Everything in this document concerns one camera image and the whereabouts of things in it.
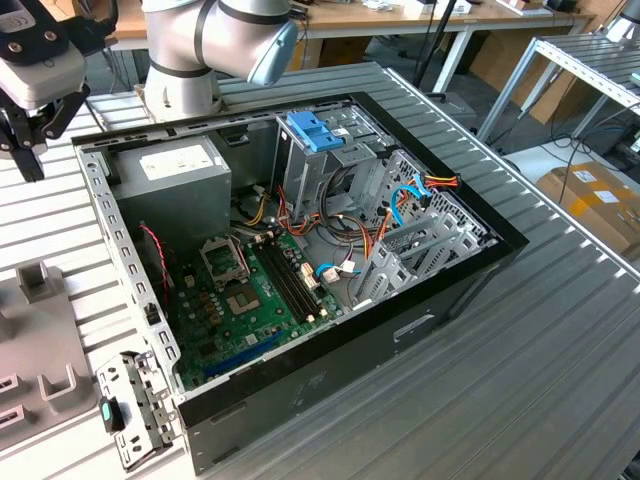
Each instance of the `motherboard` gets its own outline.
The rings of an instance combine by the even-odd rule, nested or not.
[[[237,237],[207,241],[193,256],[169,263],[174,288],[168,321],[182,352],[178,372],[185,388],[342,315],[322,285],[305,283],[306,262],[292,236],[283,233],[260,243]],[[155,283],[163,288],[159,278]]]

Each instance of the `green circuit board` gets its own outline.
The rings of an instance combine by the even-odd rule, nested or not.
[[[275,245],[290,262],[291,271],[302,278],[299,268],[306,259],[293,238],[282,234]],[[250,275],[223,288],[216,288],[197,251],[191,258],[179,259],[174,267],[168,266],[175,283],[167,309],[168,321],[181,351],[178,372],[188,390],[342,314],[331,294],[309,290],[323,314],[312,322],[296,319],[254,248],[248,243],[241,245]],[[214,274],[237,266],[230,250],[212,252],[207,259]]]

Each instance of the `robotic arm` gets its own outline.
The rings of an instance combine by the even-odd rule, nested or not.
[[[640,0],[628,0],[627,4],[605,28],[609,40],[629,48],[640,40]]]
[[[105,48],[117,17],[115,1],[104,21],[60,23],[39,0],[0,2],[0,159],[13,159],[25,180],[44,178],[37,155],[89,95],[84,57]]]
[[[104,49],[118,20],[56,20],[40,0],[0,0],[0,160],[44,178],[37,155],[59,138],[89,95],[84,57]],[[151,68],[147,109],[166,121],[221,107],[213,69],[275,83],[295,48],[289,0],[144,0]]]
[[[221,107],[213,69],[275,83],[295,48],[289,0],[145,0],[151,68],[144,89],[156,120]]]

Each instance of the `ram slot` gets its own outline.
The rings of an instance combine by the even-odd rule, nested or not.
[[[320,313],[314,298],[302,284],[302,280],[291,271],[287,259],[275,245],[265,245],[254,249],[256,258],[264,267],[283,300],[298,323]]]

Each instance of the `perforated metal surface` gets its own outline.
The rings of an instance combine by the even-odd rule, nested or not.
[[[234,107],[355,90],[409,127],[531,243],[460,318],[211,477],[615,478],[640,449],[635,274],[375,64],[292,74],[269,89],[223,83]],[[133,95],[94,105],[115,127],[147,122]],[[32,258],[60,266],[95,370],[142,345],[68,141],[97,131],[92,125],[84,111],[52,145],[44,182],[25,185],[13,165],[0,164],[0,268]],[[7,478],[123,476],[97,410],[0,453],[0,469]],[[177,442],[136,478],[191,472]]]

